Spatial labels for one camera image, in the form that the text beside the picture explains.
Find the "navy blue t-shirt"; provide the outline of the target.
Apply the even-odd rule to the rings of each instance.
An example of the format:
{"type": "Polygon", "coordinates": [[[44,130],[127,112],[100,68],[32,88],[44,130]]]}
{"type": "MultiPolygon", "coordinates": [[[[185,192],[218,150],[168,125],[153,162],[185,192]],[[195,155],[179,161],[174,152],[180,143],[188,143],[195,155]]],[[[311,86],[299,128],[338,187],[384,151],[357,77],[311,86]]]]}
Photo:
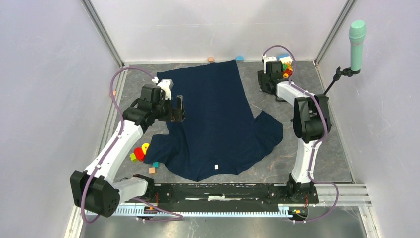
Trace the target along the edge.
{"type": "Polygon", "coordinates": [[[238,175],[269,155],[283,140],[283,125],[266,112],[253,116],[234,60],[158,72],[183,97],[186,118],[155,134],[144,157],[195,182],[238,175]]]}

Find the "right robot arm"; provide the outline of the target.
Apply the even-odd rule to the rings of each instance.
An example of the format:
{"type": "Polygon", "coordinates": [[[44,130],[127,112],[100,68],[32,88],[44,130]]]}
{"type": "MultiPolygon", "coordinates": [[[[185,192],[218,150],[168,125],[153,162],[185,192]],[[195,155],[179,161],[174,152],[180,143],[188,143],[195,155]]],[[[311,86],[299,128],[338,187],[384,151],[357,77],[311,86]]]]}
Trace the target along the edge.
{"type": "Polygon", "coordinates": [[[293,106],[293,130],[298,149],[286,184],[286,196],[292,202],[299,202],[314,190],[316,156],[331,127],[328,97],[310,93],[286,80],[283,63],[277,58],[264,59],[263,64],[263,70],[257,72],[260,89],[293,106]]]}

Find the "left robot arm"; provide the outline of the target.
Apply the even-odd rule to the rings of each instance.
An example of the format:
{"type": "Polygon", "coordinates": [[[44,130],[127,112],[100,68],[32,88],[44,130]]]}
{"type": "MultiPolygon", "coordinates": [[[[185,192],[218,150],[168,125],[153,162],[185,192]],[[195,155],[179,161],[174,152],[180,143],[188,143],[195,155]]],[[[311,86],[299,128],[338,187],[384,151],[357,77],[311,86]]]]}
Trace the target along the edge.
{"type": "Polygon", "coordinates": [[[118,128],[100,154],[85,170],[72,173],[70,185],[77,207],[110,217],[122,202],[134,198],[150,202],[156,198],[154,179],[150,177],[136,174],[123,181],[114,179],[130,149],[156,120],[182,122],[185,119],[183,97],[176,97],[174,107],[172,87],[170,79],[144,85],[140,97],[122,112],[118,128]]]}

